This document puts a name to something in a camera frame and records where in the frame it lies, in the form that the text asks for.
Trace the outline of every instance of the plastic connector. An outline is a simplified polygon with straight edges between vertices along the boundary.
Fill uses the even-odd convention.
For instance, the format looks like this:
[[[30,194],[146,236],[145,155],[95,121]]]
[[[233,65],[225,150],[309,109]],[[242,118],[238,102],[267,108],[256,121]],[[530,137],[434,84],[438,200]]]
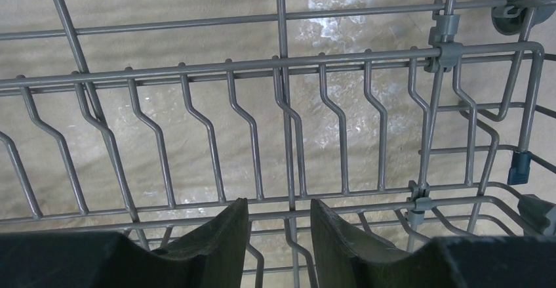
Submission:
[[[520,185],[529,182],[531,170],[530,152],[513,152],[511,167],[507,174],[507,185]]]
[[[443,3],[442,0],[435,0],[435,4],[441,3]],[[425,71],[428,73],[435,73],[439,70],[449,72],[462,57],[463,45],[454,42],[460,25],[460,15],[440,14],[439,10],[435,10],[433,11],[433,20],[436,21],[436,25],[430,29],[429,45],[440,48],[441,53],[438,57],[428,58],[430,63],[425,66]]]
[[[411,189],[411,196],[407,198],[407,201],[415,202],[415,208],[408,210],[405,213],[405,218],[413,228],[416,228],[423,223],[425,211],[432,208],[429,184],[426,184],[425,188],[419,188],[415,181],[409,181],[409,188]]]

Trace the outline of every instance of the horizontal wire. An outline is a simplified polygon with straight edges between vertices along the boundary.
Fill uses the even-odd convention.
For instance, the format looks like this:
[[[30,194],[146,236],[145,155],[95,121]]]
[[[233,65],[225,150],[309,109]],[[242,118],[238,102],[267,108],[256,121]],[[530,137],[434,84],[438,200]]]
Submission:
[[[468,188],[476,188],[479,184],[475,183],[472,186],[466,186],[464,184],[445,184],[445,185],[437,185],[437,186],[430,186],[430,190],[433,191],[445,191],[445,190],[463,190]],[[500,182],[489,182],[489,187],[493,188],[501,188],[503,190],[508,191],[516,198],[520,198],[521,194],[508,186],[507,184],[503,184]],[[405,194],[410,193],[410,188],[388,188],[383,191],[379,190],[366,190],[366,191],[356,191],[350,192],[347,195],[341,193],[326,193],[326,194],[309,194],[306,197],[296,196],[296,201],[303,201],[309,200],[311,198],[317,199],[330,199],[330,198],[340,198],[340,197],[361,197],[361,196],[374,196],[374,195],[391,195],[391,194]],[[262,200],[257,199],[248,199],[247,202],[249,204],[264,204],[264,203],[279,203],[279,202],[287,202],[287,196],[281,197],[266,197]],[[202,202],[202,203],[187,203],[187,204],[176,204],[175,210],[184,210],[184,209],[196,209],[198,207],[222,207],[228,206],[232,204],[233,201],[227,201],[224,203],[220,203],[217,201],[210,201],[210,202]],[[137,207],[138,213],[150,213],[156,211],[167,211],[171,208],[167,205],[161,206],[147,206],[147,207]],[[82,215],[81,213],[64,213],[64,214],[55,214],[55,215],[45,215],[40,218],[40,221],[44,220],[60,220],[60,219],[70,219],[70,218],[83,218],[85,216],[104,216],[104,215],[118,215],[118,214],[128,214],[129,212],[126,209],[106,209],[101,211],[90,211],[87,215]],[[32,217],[24,217],[24,218],[8,218],[0,220],[0,226],[5,224],[21,224],[21,223],[29,223],[37,221],[36,218]]]
[[[488,56],[469,56],[462,58],[463,64],[476,64],[476,63],[490,63],[490,62],[502,62],[509,61],[513,58],[513,55],[488,55]],[[528,53],[524,55],[524,59],[532,59],[532,54]],[[407,68],[409,67],[409,61],[406,62],[381,62],[372,64],[373,70],[384,70],[393,68]],[[417,61],[418,67],[424,67],[429,64],[426,60]],[[362,72],[364,66],[362,64],[353,65],[332,65],[326,67],[329,73],[338,72]],[[289,70],[290,75],[306,75],[311,73],[318,73],[318,66],[305,67],[305,68],[291,68]],[[272,70],[260,70],[251,72],[239,72],[235,74],[236,79],[248,79],[248,78],[261,78],[261,77],[272,77]],[[189,82],[205,82],[205,81],[223,81],[226,80],[226,74],[210,74],[210,75],[189,75]],[[138,79],[136,80],[137,87],[146,86],[157,86],[157,85],[174,85],[181,83],[179,77],[157,77],[151,79]],[[114,88],[127,88],[128,83],[126,81],[111,81],[105,83],[96,83],[94,85],[97,89],[114,89]],[[32,94],[44,94],[44,93],[62,93],[62,92],[73,92],[75,87],[73,83],[67,85],[58,85],[51,87],[33,87],[30,88]],[[6,89],[0,90],[0,96],[19,96],[19,89]],[[461,110],[466,110],[467,108],[461,106]]]
[[[431,201],[432,206],[451,206],[451,205],[468,205],[474,203],[491,203],[502,210],[510,219],[512,219],[518,226],[520,226],[526,233],[531,235],[538,235],[539,233],[534,230],[518,213],[511,209],[506,203],[494,196],[470,196],[470,197],[454,197],[447,199],[434,199]],[[393,202],[393,203],[378,203],[372,205],[354,205],[346,207],[336,207],[333,210],[338,214],[349,213],[365,213],[369,211],[400,211],[401,209],[414,209],[415,202]],[[254,213],[249,215],[251,221],[255,220],[274,220],[274,219],[288,219],[308,217],[310,211],[308,209],[298,211],[275,211],[268,213]],[[120,223],[111,225],[97,225],[97,226],[82,226],[74,228],[57,229],[57,232],[86,232],[86,231],[119,231],[125,229],[143,230],[146,228],[164,228],[168,226],[195,226],[205,224],[213,217],[199,217],[199,218],[182,218],[170,220],[154,220],[146,222],[131,222]]]
[[[505,0],[490,0],[490,1],[470,1],[461,2],[456,4],[457,9],[470,9],[470,8],[489,8],[499,7],[506,4]],[[319,10],[307,12],[290,12],[286,14],[286,20],[303,20],[313,18],[337,18],[349,16],[369,16],[373,14],[395,14],[407,12],[425,12],[442,9],[442,4],[425,4],[425,5],[407,5],[407,6],[392,6],[392,7],[371,7],[360,9],[338,9],[338,10]],[[135,32],[135,31],[152,31],[152,30],[167,30],[178,28],[192,28],[203,26],[223,26],[227,24],[247,24],[258,22],[274,22],[278,21],[278,14],[259,14],[253,16],[232,16],[220,18],[204,18],[196,20],[179,20],[168,22],[150,22],[145,24],[126,24],[122,26],[101,26],[75,29],[77,35],[96,35],[96,34],[109,34],[121,32]],[[0,41],[5,40],[22,40],[22,39],[44,39],[48,37],[63,37],[65,36],[63,30],[43,30],[43,31],[25,31],[25,32],[12,32],[0,33]]]
[[[497,45],[479,45],[463,48],[465,54],[481,54],[490,52],[511,52],[515,50],[542,49],[533,42],[501,43]],[[57,85],[63,83],[88,83],[114,80],[141,79],[149,77],[168,77],[175,75],[191,75],[200,73],[223,73],[240,70],[259,70],[262,68],[283,68],[297,66],[314,66],[319,64],[338,64],[348,62],[383,61],[405,58],[427,58],[440,56],[439,48],[380,51],[373,53],[332,54],[324,56],[299,56],[292,58],[273,58],[244,60],[239,62],[221,62],[163,68],[148,68],[133,71],[119,70],[114,72],[82,73],[80,75],[52,75],[43,77],[26,77],[0,80],[0,88],[33,87]]]

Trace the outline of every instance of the water spot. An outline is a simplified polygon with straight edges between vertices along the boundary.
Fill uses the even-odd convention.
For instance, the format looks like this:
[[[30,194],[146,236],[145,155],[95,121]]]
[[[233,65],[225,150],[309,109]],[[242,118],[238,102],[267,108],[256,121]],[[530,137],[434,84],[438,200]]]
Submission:
[[[402,39],[406,34],[406,29],[404,29],[404,27],[400,25],[393,25],[390,26],[389,28],[392,34],[394,35],[394,38],[396,38],[396,40]]]
[[[308,0],[307,7],[312,11],[336,10],[361,6],[366,7],[371,1],[372,0]],[[347,20],[357,25],[363,25],[366,22],[365,16],[350,16],[348,19],[313,18],[304,20],[295,38],[299,41],[311,41],[313,47],[322,47],[327,41],[344,43],[344,45],[346,45],[345,43],[354,43],[357,41],[356,38],[363,31],[367,31],[367,29],[361,26],[353,31],[342,31],[341,22]]]

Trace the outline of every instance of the rack tine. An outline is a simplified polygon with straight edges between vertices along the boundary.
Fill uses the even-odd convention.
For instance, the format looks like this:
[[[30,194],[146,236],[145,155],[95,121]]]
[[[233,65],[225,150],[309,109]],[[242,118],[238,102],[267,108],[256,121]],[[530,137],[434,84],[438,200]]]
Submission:
[[[448,219],[446,219],[446,216],[444,216],[437,207],[433,207],[431,211],[436,215],[436,217],[438,217],[438,220],[440,220],[440,222],[444,225],[444,227],[446,227],[446,229],[450,230],[454,234],[457,234],[458,236],[465,236],[465,237],[477,237],[476,235],[470,232],[467,232],[465,230],[459,229],[458,227],[454,226],[450,221],[448,221]]]
[[[452,88],[463,103],[470,108],[469,123],[467,126],[467,155],[465,185],[473,184],[473,164],[475,163],[475,139],[477,137],[477,103],[462,89],[462,59],[460,58],[454,68]]]
[[[363,93],[369,103],[378,110],[380,114],[380,134],[378,139],[378,190],[386,189],[386,137],[388,131],[388,112],[380,101],[372,95],[372,62],[366,61],[363,74]]]
[[[469,119],[469,114],[467,112],[461,111],[460,114],[466,119]],[[485,194],[485,191],[487,190],[488,178],[490,177],[490,172],[492,171],[492,166],[494,165],[494,158],[496,157],[496,152],[498,151],[498,145],[500,144],[500,135],[495,129],[493,129],[488,124],[481,121],[480,119],[477,120],[477,126],[490,135],[490,146],[488,147],[488,153],[486,154],[487,157],[485,160],[485,167],[483,168],[483,174],[481,175],[481,181],[479,183],[479,188],[477,190],[477,195],[482,196]],[[473,205],[473,210],[471,210],[469,224],[467,225],[468,232],[473,233],[480,210],[481,210],[481,203],[475,203]]]
[[[319,82],[321,89],[321,100],[328,108],[338,116],[338,128],[340,131],[340,168],[342,170],[342,194],[349,193],[349,179],[348,179],[348,126],[346,125],[346,115],[342,109],[335,104],[328,97],[327,87],[327,66],[325,64],[319,65]]]
[[[226,63],[231,63],[231,60],[228,58]],[[256,188],[256,195],[257,200],[264,199],[263,191],[262,191],[262,175],[261,175],[261,168],[260,168],[260,153],[259,153],[259,138],[257,133],[257,122],[253,116],[251,116],[247,111],[245,111],[238,103],[237,97],[235,92],[235,78],[233,76],[233,72],[229,71],[226,73],[226,77],[228,79],[228,94],[229,94],[229,103],[231,108],[238,113],[247,123],[249,124],[249,131],[251,135],[251,152],[253,154],[253,167],[255,172],[255,188]]]
[[[95,119],[89,110],[89,106],[87,105],[87,99],[85,98],[85,90],[83,89],[83,85],[80,83],[75,84],[75,92],[77,93],[77,100],[79,101],[79,108],[81,110],[81,115],[85,118],[87,123],[91,124],[94,128],[98,129],[105,138],[108,139],[108,154],[112,156],[110,158],[113,162],[113,166],[115,169],[115,174],[118,179],[118,183],[120,185],[120,191],[122,193],[123,202],[125,204],[125,209],[129,212],[131,216],[132,222],[140,222],[139,214],[137,213],[137,208],[133,202],[133,197],[131,196],[131,191],[129,190],[129,186],[127,185],[127,180],[125,178],[125,173],[123,170],[123,165],[121,163],[120,154],[118,152],[118,147],[116,144],[116,137],[114,133],[110,130],[108,126],[105,126],[103,123],[99,122]],[[137,236],[139,241],[143,245],[145,249],[148,249],[149,244],[147,242],[147,237],[145,236],[145,232],[143,229],[136,229]]]
[[[438,70],[434,75],[433,90],[431,94],[431,102],[428,105],[427,119],[423,126],[423,133],[421,135],[421,163],[419,167],[419,188],[427,186],[427,172],[429,169],[429,160],[431,157],[431,148],[433,144],[434,128],[436,124],[436,115],[438,112],[438,104],[440,101],[440,93],[442,91],[442,79],[444,71]]]
[[[133,70],[131,67],[125,68],[125,70]],[[164,186],[166,189],[166,199],[168,205],[171,209],[176,208],[176,198],[174,196],[174,189],[172,187],[172,179],[170,177],[170,165],[168,164],[168,155],[166,153],[166,144],[164,142],[164,134],[162,128],[152,119],[150,119],[142,110],[141,103],[139,102],[139,94],[137,92],[137,84],[135,79],[129,79],[128,82],[129,96],[131,98],[131,107],[133,109],[133,114],[143,123],[145,123],[150,129],[155,132],[158,155],[160,159],[160,166],[162,169],[162,177],[164,180]]]
[[[23,96],[25,107],[27,108],[27,112],[29,113],[29,117],[31,118],[33,124],[54,137],[58,143],[60,153],[62,154],[62,160],[64,161],[64,166],[66,168],[66,172],[68,173],[69,181],[71,182],[71,188],[73,189],[73,194],[75,196],[75,200],[77,201],[77,206],[79,207],[79,212],[82,215],[87,215],[89,213],[89,209],[87,208],[87,203],[85,202],[85,197],[83,195],[81,185],[79,184],[77,172],[75,171],[75,166],[73,165],[73,160],[71,159],[70,149],[68,148],[68,143],[66,142],[64,135],[41,119],[29,87],[21,88],[21,95]]]
[[[6,146],[6,150],[8,150],[8,155],[10,156],[10,160],[14,165],[14,170],[16,171],[16,175],[18,177],[19,183],[25,193],[25,198],[29,203],[29,207],[31,207],[31,214],[34,219],[40,219],[43,217],[43,212],[39,207],[39,203],[37,202],[37,198],[35,197],[35,193],[33,192],[33,188],[31,187],[31,183],[29,182],[29,178],[27,177],[27,172],[25,172],[25,168],[23,163],[21,162],[21,157],[17,151],[16,144],[14,141],[6,134],[0,132],[0,141],[4,143]]]
[[[396,247],[396,246],[394,245],[394,243],[392,243],[390,240],[388,240],[388,239],[386,239],[386,238],[384,238],[384,237],[381,237],[381,236],[379,236],[378,234],[375,234],[375,233],[370,229],[370,226],[368,225],[367,218],[365,217],[365,214],[364,214],[364,213],[357,213],[357,216],[359,216],[359,220],[361,221],[361,225],[363,225],[363,230],[364,230],[367,234],[371,235],[373,238],[377,239],[378,241],[380,241],[380,242],[382,242],[382,243],[384,243],[384,244],[386,244],[386,245],[389,245],[390,247]]]
[[[278,56],[272,56],[272,59],[278,59]],[[299,189],[300,195],[302,197],[307,197],[307,182],[306,182],[306,174],[305,174],[305,152],[304,152],[304,145],[303,145],[303,123],[301,117],[295,110],[293,110],[290,105],[284,101],[282,98],[282,84],[280,80],[280,69],[273,68],[272,69],[272,76],[274,78],[274,100],[278,107],[280,107],[285,114],[287,114],[291,119],[294,120],[294,127],[296,131],[296,150],[297,150],[297,162],[298,162],[298,172],[299,172]],[[288,187],[288,195],[290,200],[295,201],[295,187],[293,185],[293,181],[291,182],[291,186]]]
[[[423,128],[421,130],[422,132],[422,136],[425,136],[425,134],[427,134],[429,131],[429,116],[430,116],[430,107],[429,104],[425,101],[425,99],[423,99],[416,91],[416,87],[415,87],[415,82],[417,80],[417,59],[416,58],[411,58],[409,60],[409,79],[408,79],[408,84],[407,84],[407,91],[409,92],[409,96],[411,97],[411,99],[413,99],[413,101],[415,101],[415,103],[417,103],[417,105],[419,105],[419,107],[423,110]],[[426,150],[426,143],[424,140],[421,140],[421,152]],[[428,163],[428,160],[426,159],[426,155],[421,153],[420,154],[420,168],[419,168],[419,180],[418,180],[418,185],[419,186],[425,186],[426,185],[426,170],[423,167],[423,165],[425,165],[426,163]]]
[[[164,231],[164,235],[162,236],[162,241],[160,241],[160,246],[158,247],[163,247],[166,244],[168,244],[168,241],[170,241],[170,236],[172,235],[173,230],[174,230],[173,226],[166,227],[166,230]]]
[[[178,66],[185,66],[185,64],[179,63]],[[189,78],[187,75],[180,76],[182,82],[182,94],[184,96],[184,104],[186,110],[199,122],[201,122],[207,129],[208,134],[208,148],[210,149],[210,157],[212,159],[212,170],[214,171],[214,179],[216,181],[216,193],[218,193],[218,201],[226,201],[226,193],[224,191],[224,183],[222,181],[222,172],[220,170],[220,158],[218,157],[218,147],[216,145],[216,133],[214,132],[214,125],[212,122],[197,111],[193,107],[193,102],[191,101],[191,90],[189,89]]]
[[[311,253],[306,248],[293,241],[289,219],[284,219],[284,227],[286,232],[286,242],[288,243],[288,245],[293,250],[298,251],[305,257],[305,261],[307,263],[307,271],[309,272],[309,284],[311,285],[311,288],[318,288],[317,274],[315,272],[315,265],[313,263],[313,257],[311,256]]]
[[[255,275],[255,288],[262,288],[262,280],[264,275],[264,257],[262,256],[261,252],[257,250],[254,246],[251,245],[250,242],[250,233],[252,228],[253,222],[249,222],[249,238],[247,239],[247,251],[257,260],[257,269]]]
[[[405,232],[407,232],[408,235],[418,239],[419,241],[422,241],[424,243],[427,243],[430,238],[423,236],[422,234],[420,234],[419,232],[413,230],[411,228],[411,226],[409,226],[409,223],[405,220],[405,217],[403,216],[403,214],[401,213],[401,211],[399,209],[394,210],[394,213],[396,214],[396,217],[398,218],[401,226],[403,227],[403,230],[405,230]]]

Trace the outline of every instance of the blue plastic clip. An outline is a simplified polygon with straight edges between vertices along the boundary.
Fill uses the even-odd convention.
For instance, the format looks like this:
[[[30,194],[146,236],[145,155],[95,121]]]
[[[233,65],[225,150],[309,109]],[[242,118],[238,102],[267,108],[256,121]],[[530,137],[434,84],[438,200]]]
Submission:
[[[511,167],[507,174],[507,185],[526,184],[531,170],[530,152],[513,152]]]

